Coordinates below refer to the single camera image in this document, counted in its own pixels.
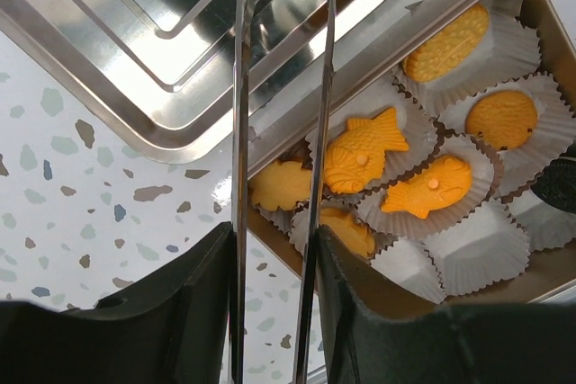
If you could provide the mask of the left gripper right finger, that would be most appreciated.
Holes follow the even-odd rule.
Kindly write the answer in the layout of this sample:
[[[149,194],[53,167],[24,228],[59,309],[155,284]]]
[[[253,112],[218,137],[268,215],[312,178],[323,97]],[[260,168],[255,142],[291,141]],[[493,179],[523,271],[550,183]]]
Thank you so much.
[[[575,307],[463,304],[420,317],[379,314],[349,279],[361,261],[327,228],[319,300],[330,383],[573,383]]]

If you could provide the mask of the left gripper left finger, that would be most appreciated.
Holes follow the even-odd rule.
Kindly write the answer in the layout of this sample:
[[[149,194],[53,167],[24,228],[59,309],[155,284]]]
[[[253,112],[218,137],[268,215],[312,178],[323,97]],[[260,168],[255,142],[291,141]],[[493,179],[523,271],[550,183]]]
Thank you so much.
[[[234,269],[221,223],[170,263],[100,299],[56,312],[1,304],[3,383],[216,383]]]

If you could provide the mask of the black round cookie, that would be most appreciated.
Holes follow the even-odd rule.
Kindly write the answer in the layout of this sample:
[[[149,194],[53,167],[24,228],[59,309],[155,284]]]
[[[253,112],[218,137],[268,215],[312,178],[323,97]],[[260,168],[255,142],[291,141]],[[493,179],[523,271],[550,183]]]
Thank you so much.
[[[566,158],[554,160],[531,186],[531,190],[543,202],[574,214],[575,161]]]

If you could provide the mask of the gold square cookie tin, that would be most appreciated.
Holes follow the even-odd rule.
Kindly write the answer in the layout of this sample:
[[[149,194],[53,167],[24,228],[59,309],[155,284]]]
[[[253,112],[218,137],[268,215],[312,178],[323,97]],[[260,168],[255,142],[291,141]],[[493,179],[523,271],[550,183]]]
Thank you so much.
[[[423,0],[343,68],[317,212],[371,294],[528,301],[574,277],[575,208],[545,193],[574,64],[550,0]]]

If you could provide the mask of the orange star swirl cookie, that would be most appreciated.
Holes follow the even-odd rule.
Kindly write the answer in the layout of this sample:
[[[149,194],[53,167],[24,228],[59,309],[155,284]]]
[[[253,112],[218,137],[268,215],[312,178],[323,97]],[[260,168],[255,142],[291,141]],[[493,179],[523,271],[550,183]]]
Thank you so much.
[[[264,210],[293,210],[311,192],[312,171],[301,162],[274,161],[249,182],[251,201]]]

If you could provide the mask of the orange fish cookie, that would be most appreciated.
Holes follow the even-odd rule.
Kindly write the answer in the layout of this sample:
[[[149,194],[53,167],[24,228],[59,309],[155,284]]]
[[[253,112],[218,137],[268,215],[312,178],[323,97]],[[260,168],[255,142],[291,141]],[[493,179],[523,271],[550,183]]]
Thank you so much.
[[[398,128],[395,108],[387,108],[373,119],[349,118],[346,131],[326,150],[324,183],[337,194],[360,192],[382,177],[386,151],[409,149]]]
[[[443,155],[426,170],[390,187],[381,204],[384,213],[405,211],[426,219],[433,210],[450,207],[470,191],[473,170],[462,159]]]

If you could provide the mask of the orange ridged flower cookie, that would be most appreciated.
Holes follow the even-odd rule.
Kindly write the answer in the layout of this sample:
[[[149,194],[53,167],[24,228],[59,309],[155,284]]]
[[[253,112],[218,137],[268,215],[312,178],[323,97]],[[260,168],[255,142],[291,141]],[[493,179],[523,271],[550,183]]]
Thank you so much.
[[[322,209],[320,224],[328,226],[350,252],[364,259],[374,252],[374,237],[365,225],[356,222],[352,212],[337,208]]]

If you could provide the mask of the plain orange round cookie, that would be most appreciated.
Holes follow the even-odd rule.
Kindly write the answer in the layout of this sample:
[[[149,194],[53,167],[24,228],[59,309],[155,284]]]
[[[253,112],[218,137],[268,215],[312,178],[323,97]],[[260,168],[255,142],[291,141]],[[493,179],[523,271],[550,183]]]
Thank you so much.
[[[497,150],[523,146],[538,122],[533,100],[520,91],[499,91],[480,99],[469,111],[465,132]]]

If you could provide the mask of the orange dotted round cookie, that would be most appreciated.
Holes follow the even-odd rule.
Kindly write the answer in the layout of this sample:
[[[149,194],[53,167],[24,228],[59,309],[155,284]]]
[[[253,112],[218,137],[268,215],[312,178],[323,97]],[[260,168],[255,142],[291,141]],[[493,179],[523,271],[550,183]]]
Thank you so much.
[[[458,67],[482,42],[490,27],[490,14],[475,4],[402,61],[404,73],[427,83]]]

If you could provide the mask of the steel serving tongs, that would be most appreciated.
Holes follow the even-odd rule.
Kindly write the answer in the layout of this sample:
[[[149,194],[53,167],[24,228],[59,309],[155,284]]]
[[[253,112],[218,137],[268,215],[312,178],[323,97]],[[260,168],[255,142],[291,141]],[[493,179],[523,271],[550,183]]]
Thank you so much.
[[[248,200],[253,198],[262,208],[274,211],[289,209],[302,201],[304,187],[310,187],[308,239],[304,247],[298,332],[294,352],[292,380],[304,383],[308,378],[311,310],[315,289],[316,262],[319,250],[320,203],[323,193],[324,156],[329,123],[329,103],[334,76],[336,0],[326,0],[328,11],[326,48],[319,97],[317,156],[312,169],[292,161],[274,161],[248,176],[248,97],[251,62],[251,23],[256,0],[236,1],[233,69],[233,173],[231,202],[233,232],[236,237],[236,272],[230,294],[229,312],[229,378],[240,383],[244,376],[244,323],[246,291],[246,256]]]

